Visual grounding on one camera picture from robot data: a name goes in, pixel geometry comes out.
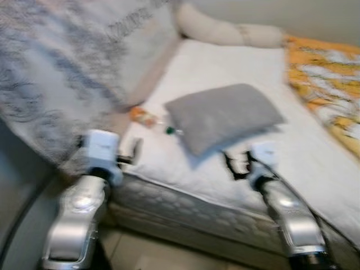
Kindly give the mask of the grey pillow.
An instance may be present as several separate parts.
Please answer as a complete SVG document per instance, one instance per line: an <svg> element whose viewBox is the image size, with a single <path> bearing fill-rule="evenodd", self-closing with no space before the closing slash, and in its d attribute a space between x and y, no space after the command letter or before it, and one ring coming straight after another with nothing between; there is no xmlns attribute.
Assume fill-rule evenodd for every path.
<svg viewBox="0 0 360 270"><path fill-rule="evenodd" d="M189 93L164 107L193 155L285 122L267 95L247 83Z"/></svg>

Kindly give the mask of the yellow cartoon egg blanket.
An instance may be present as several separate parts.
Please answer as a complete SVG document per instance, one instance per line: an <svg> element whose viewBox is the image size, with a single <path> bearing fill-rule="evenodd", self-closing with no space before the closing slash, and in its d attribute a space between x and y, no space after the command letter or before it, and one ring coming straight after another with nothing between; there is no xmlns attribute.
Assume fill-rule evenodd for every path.
<svg viewBox="0 0 360 270"><path fill-rule="evenodd" d="M286 36L286 77L304 105L355 156L360 156L360 49Z"/></svg>

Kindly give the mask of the grey quilted mattress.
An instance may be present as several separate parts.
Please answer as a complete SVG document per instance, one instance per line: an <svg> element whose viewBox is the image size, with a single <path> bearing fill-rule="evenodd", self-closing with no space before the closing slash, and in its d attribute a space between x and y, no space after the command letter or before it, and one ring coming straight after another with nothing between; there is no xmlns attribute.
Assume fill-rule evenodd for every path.
<svg viewBox="0 0 360 270"><path fill-rule="evenodd" d="M257 193L241 201L250 209L216 205L128 175L113 190L110 209L118 225L131 231L258 270L291 270Z"/></svg>

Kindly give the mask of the white quilted mattress pad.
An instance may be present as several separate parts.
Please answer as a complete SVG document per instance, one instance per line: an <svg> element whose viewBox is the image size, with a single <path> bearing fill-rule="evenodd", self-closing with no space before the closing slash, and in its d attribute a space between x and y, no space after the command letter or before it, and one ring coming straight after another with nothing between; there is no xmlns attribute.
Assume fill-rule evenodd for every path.
<svg viewBox="0 0 360 270"><path fill-rule="evenodd" d="M285 51L280 48L216 46L186 40L168 65L164 77L144 108L167 117L164 105L188 93L247 83L267 95L285 122L263 133L226 142L205 155L196 156L178 137L132 123L121 147L128 151L134 139L142 139L136 164L126 175L198 196L227 208L250 209L242 202L253 193L245 181L234 182L226 169L223 151L236 157L241 167L252 142L273 141L276 172L287 180L319 216L352 245L360 240L360 168L358 160L306 109L286 83Z"/></svg>

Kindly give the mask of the orange plastic bottle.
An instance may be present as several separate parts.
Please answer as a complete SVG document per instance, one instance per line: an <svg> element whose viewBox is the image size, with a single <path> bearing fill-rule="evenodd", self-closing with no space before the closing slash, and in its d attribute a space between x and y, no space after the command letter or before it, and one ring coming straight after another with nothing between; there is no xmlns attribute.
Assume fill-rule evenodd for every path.
<svg viewBox="0 0 360 270"><path fill-rule="evenodd" d="M141 106L134 106L129 110L129 118L147 129L167 134L168 136L182 136L183 131L167 123L160 116L145 110Z"/></svg>

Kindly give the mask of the white ornament-print headboard cushion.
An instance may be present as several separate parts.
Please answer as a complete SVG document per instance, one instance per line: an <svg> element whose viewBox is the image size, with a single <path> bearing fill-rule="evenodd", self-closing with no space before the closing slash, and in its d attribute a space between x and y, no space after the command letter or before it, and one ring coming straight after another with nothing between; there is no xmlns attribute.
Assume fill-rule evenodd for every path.
<svg viewBox="0 0 360 270"><path fill-rule="evenodd" d="M109 130L131 88L180 36L180 0L0 0L0 118L68 175L79 139Z"/></svg>

